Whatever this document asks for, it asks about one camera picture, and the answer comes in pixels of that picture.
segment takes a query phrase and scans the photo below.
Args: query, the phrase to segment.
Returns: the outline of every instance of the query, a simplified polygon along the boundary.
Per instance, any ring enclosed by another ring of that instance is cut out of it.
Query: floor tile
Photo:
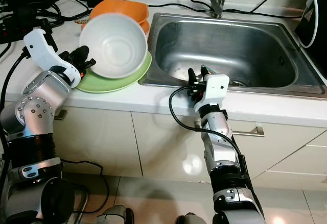
[[[256,188],[267,224],[314,224],[302,190]]]
[[[177,216],[189,212],[212,223],[212,197],[209,184],[122,177],[115,205],[131,208],[135,224],[174,224]]]
[[[315,224],[327,223],[327,192],[304,191]]]
[[[102,205],[106,197],[106,187],[103,178],[98,175],[87,175],[87,174],[76,174],[76,173],[65,173],[64,177],[70,180],[72,183],[85,186],[89,191],[89,198],[85,208],[85,211],[93,211]],[[102,214],[106,209],[113,206],[114,199],[117,193],[119,177],[106,177],[107,183],[109,185],[109,199],[105,207],[94,214],[83,214],[81,223],[93,224],[98,215]]]

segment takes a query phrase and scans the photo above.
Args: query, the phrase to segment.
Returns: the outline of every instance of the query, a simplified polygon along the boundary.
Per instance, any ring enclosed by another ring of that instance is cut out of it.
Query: faucet
[[[212,8],[214,9],[213,17],[215,18],[221,18],[223,14],[224,4],[225,0],[210,0],[212,4]]]

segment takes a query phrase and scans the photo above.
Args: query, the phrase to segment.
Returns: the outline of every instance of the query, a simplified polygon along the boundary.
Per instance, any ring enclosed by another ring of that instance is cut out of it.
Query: white countertop
[[[162,0],[135,1],[162,4]],[[70,16],[83,10],[83,8],[76,6],[74,3],[62,2],[63,3],[59,6],[62,9],[61,12],[63,15]],[[206,16],[206,13],[198,13],[176,7],[150,8],[148,18],[150,23],[153,14],[156,12]],[[224,13],[223,18],[279,22],[284,24],[291,33],[293,33],[296,26],[295,20],[283,20],[254,15]],[[62,51],[71,52],[78,47],[79,34],[80,25],[73,22],[67,22],[58,28],[54,28],[53,38],[58,46],[58,53]],[[20,55],[23,46],[23,41],[13,43],[10,50],[0,59],[1,87],[7,72]],[[0,45],[0,51],[5,47],[6,44]],[[33,63],[33,60],[23,60],[10,80],[6,100],[18,100],[25,85],[36,77],[40,71],[41,69]],[[71,96],[65,102],[65,105],[84,108],[170,114],[168,98],[173,90],[173,88],[143,86],[138,83],[120,91],[104,94],[91,94],[74,89]],[[194,115],[192,105],[185,95],[176,96],[173,100],[173,107],[178,115]],[[222,109],[226,109],[229,118],[234,120],[327,128],[327,99],[295,98],[228,91],[227,97],[223,101]]]

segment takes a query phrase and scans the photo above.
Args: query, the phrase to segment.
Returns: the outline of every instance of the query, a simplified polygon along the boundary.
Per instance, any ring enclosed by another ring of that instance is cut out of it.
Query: white bowl
[[[84,27],[80,46],[89,48],[88,58],[96,65],[96,74],[119,79],[130,76],[144,63],[147,55],[147,38],[140,25],[132,18],[118,14],[101,14]]]

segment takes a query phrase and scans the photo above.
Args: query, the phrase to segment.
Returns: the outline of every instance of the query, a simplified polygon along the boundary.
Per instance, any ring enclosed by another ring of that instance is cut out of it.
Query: sink basin
[[[185,86],[201,65],[229,76],[229,90],[327,98],[326,86],[282,24],[156,13],[152,64],[141,84]]]

